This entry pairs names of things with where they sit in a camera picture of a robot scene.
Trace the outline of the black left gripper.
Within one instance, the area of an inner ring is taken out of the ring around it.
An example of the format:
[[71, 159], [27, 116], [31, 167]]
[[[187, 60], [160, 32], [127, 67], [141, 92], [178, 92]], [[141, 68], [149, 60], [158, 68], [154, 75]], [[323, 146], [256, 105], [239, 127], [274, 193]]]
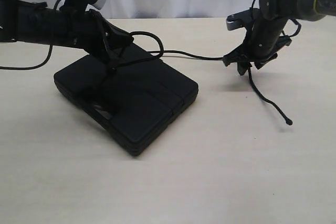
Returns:
[[123, 49], [133, 43], [133, 36], [90, 9], [71, 17], [71, 33], [79, 41], [78, 48], [104, 64], [107, 74], [114, 74], [120, 65]]

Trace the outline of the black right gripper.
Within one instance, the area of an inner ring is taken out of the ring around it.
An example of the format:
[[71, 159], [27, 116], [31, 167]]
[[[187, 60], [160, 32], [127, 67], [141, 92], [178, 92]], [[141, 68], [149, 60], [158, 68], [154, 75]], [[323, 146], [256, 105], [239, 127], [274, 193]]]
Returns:
[[237, 63], [237, 71], [240, 75], [244, 75], [252, 67], [252, 63], [257, 70], [261, 69], [278, 57], [279, 50], [291, 44], [292, 39], [289, 36], [280, 34], [280, 31], [253, 31], [247, 43], [247, 53], [250, 58], [245, 55], [245, 47], [239, 45], [223, 56], [224, 65]]

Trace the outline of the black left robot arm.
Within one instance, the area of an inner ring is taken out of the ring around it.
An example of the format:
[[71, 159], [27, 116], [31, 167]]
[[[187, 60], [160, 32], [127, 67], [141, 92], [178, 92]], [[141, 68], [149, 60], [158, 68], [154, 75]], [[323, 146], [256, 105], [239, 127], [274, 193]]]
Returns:
[[120, 56], [113, 51], [131, 45], [133, 37], [93, 9], [55, 10], [45, 2], [1, 0], [1, 42], [17, 41], [82, 49], [107, 67], [117, 68]]

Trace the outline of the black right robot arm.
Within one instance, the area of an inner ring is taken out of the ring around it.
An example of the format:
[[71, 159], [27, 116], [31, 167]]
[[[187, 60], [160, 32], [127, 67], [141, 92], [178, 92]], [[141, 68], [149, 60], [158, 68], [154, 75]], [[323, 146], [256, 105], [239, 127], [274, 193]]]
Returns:
[[230, 15], [227, 29], [244, 27], [243, 42], [223, 56], [223, 63], [237, 64], [242, 76], [251, 67], [262, 68], [278, 56], [278, 51], [292, 42], [283, 30], [288, 21], [319, 21], [326, 16], [335, 16], [335, 0], [259, 0], [259, 7]]

